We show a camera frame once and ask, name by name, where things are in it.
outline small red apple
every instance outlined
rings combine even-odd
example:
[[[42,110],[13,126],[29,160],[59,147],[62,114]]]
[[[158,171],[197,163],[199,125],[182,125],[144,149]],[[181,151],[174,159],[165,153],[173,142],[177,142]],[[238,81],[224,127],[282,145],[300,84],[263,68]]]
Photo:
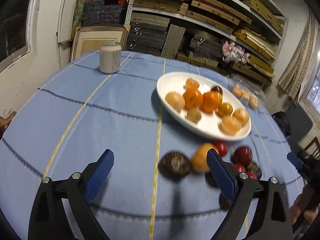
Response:
[[[219,156],[222,158],[228,153],[228,145],[224,141],[217,141],[214,143],[214,146],[217,147],[219,151]]]
[[[246,174],[248,174],[248,176],[250,176],[252,179],[257,179],[257,175],[251,171],[247,171]]]
[[[252,150],[247,146],[241,146],[234,153],[235,163],[242,163],[245,167],[252,161]]]
[[[237,163],[237,164],[235,164],[233,166],[238,172],[245,172],[245,167],[242,164]]]
[[[212,88],[211,88],[211,92],[213,92],[213,91],[218,91],[220,94],[223,94],[223,90],[222,90],[222,88],[219,87],[219,86],[214,86],[214,87],[212,87]]]

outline curtain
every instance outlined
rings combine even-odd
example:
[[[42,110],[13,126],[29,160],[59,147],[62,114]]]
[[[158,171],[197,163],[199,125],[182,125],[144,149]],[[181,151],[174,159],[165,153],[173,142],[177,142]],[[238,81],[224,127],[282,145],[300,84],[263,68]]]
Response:
[[[278,81],[279,86],[288,94],[295,104],[298,102],[301,84],[306,72],[312,65],[311,63],[314,62],[312,56],[315,51],[318,53],[318,50],[315,49],[318,28],[319,24],[309,9],[309,19],[297,49]]]

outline white plate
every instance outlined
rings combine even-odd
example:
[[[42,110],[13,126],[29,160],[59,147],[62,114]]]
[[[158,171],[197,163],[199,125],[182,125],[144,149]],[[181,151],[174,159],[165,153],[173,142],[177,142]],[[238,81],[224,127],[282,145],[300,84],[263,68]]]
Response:
[[[185,73],[185,72],[171,72],[161,76],[157,82],[157,93],[159,98],[167,109],[167,111],[172,115],[183,126],[191,130],[192,132],[201,135],[209,139],[221,139],[225,141],[238,141],[242,140],[248,136],[251,130],[251,120],[241,128],[241,130],[235,136],[229,136],[220,131],[218,125],[221,123],[221,118],[216,114],[206,114],[201,112],[202,118],[198,124],[186,119],[187,111],[182,110],[178,113],[174,110],[165,100],[167,93],[171,91],[176,91],[181,95],[185,92],[183,86],[188,78],[193,78],[200,84],[199,91],[203,94],[209,92],[213,86],[220,86],[223,90],[222,102],[230,103],[233,107],[233,111],[238,108],[244,108],[243,104],[236,98],[229,90],[221,86],[220,84],[199,75]]]

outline dark fruit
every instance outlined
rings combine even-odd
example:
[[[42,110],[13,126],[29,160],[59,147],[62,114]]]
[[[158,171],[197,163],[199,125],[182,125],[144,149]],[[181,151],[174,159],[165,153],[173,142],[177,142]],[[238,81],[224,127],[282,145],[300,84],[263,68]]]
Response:
[[[205,181],[211,186],[215,188],[219,188],[216,180],[214,179],[214,176],[212,175],[211,172],[208,172],[204,175]]]
[[[240,164],[240,163],[237,163],[237,164],[235,164],[235,165],[233,165],[234,166],[234,168],[240,173],[240,172],[245,172],[245,167],[242,165],[242,164]]]
[[[218,91],[219,93],[221,93],[223,95],[223,91],[222,88],[219,86],[214,86],[211,88],[211,91]]]
[[[218,149],[219,156],[222,158],[228,153],[228,145],[224,141],[217,141],[214,146]]]
[[[225,211],[228,211],[232,206],[231,200],[225,199],[222,194],[220,194],[220,197],[219,197],[219,204],[220,204],[220,208]]]
[[[252,150],[247,146],[241,146],[234,153],[235,163],[242,163],[245,167],[252,161]]]
[[[180,152],[169,152],[159,162],[159,170],[168,179],[180,180],[190,172],[189,159]]]
[[[247,171],[246,174],[248,174],[248,176],[250,176],[252,179],[257,179],[257,175],[251,171]]]
[[[247,166],[247,171],[250,171],[250,172],[253,172],[254,174],[256,174],[258,179],[261,179],[261,177],[262,177],[262,171],[261,171],[260,167],[257,165],[257,163],[255,163],[255,162],[251,162]]]

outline white can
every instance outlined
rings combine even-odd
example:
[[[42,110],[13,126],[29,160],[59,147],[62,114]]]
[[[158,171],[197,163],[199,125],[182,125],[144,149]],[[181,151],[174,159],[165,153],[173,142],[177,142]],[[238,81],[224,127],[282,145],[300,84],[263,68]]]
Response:
[[[108,41],[100,49],[99,70],[105,74],[112,74],[120,70],[121,45],[119,42]]]

